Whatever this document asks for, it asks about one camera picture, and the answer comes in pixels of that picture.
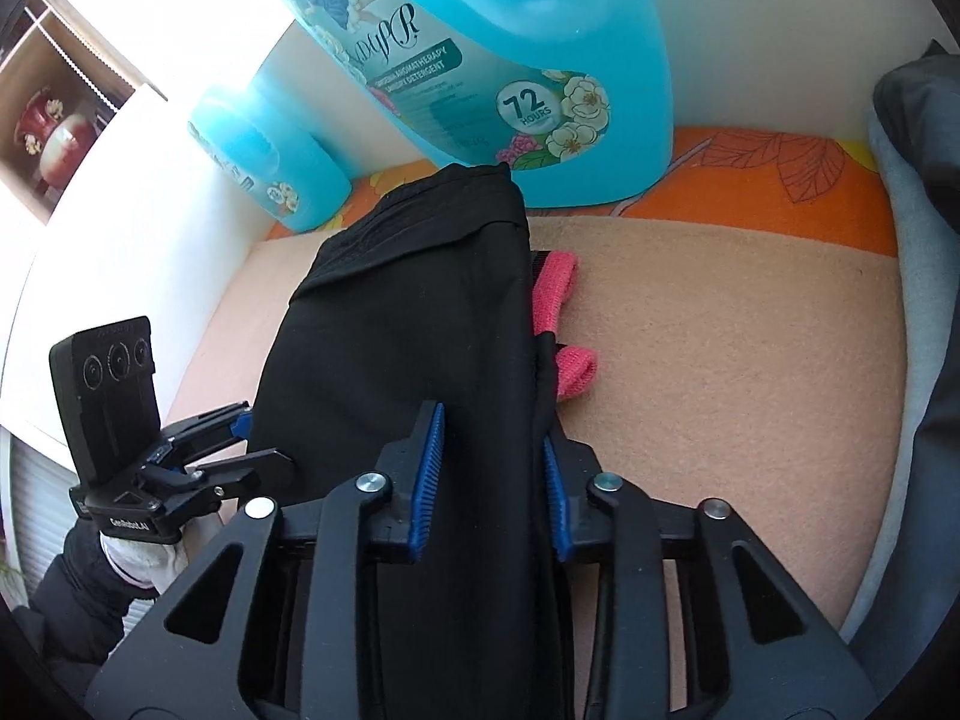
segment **black gripper frame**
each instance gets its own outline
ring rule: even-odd
[[[544,462],[565,493],[558,557],[600,565],[584,720],[864,720],[875,708],[837,632],[728,504],[656,501],[616,476],[599,487],[593,450],[559,423]],[[683,613],[688,694],[675,712],[664,560]]]
[[[421,408],[427,424],[435,405]],[[398,449],[403,442],[384,447],[376,490],[360,474],[323,499],[241,507],[101,669],[86,699],[94,720],[148,709],[179,720],[385,720],[376,565],[410,562],[389,521],[410,495],[391,478]],[[410,463],[418,459],[408,452]],[[289,584],[307,587],[296,600],[270,579],[283,555],[299,557],[299,569],[287,571]]]

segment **orange fabric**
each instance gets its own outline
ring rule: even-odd
[[[421,160],[359,179],[323,228],[354,223],[391,189],[435,170]],[[696,221],[896,256],[893,215],[880,177],[837,141],[782,132],[680,127],[666,175],[646,193],[531,213]],[[277,223],[270,238],[288,234]]]

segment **black cloth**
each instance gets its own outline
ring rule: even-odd
[[[54,678],[82,703],[90,680],[123,638],[131,602],[155,597],[120,579],[93,523],[78,520],[30,605],[15,608],[13,618]]]
[[[960,56],[935,53],[886,74],[874,108],[934,208],[960,233]]]
[[[421,401],[445,404],[424,557],[378,569],[391,720],[568,716],[539,470],[554,341],[534,340],[531,312],[520,190],[505,166],[451,166],[320,248],[267,358],[250,450],[298,465],[282,504],[372,469]]]

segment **camera lens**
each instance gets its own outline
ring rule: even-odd
[[[126,343],[114,343],[107,354],[107,369],[117,381],[130,373],[130,351]]]
[[[103,381],[104,367],[100,362],[100,358],[94,357],[91,354],[83,363],[83,382],[89,386],[90,389],[97,389],[100,384],[103,384]]]
[[[147,357],[150,356],[150,349],[147,348],[147,341],[144,341],[143,338],[140,338],[133,345],[133,359],[136,360],[136,363],[143,367],[147,365]]]

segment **metal screw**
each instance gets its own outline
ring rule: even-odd
[[[272,502],[270,498],[253,498],[243,507],[243,511],[246,512],[247,517],[263,519],[264,517],[270,517],[276,507],[277,504]]]
[[[727,519],[733,511],[730,504],[721,498],[707,498],[703,506],[704,514],[710,519]]]
[[[623,487],[623,478],[610,471],[604,471],[593,477],[593,486],[604,493],[616,493]]]
[[[387,477],[371,471],[357,477],[357,490],[362,493],[379,493],[387,485]]]

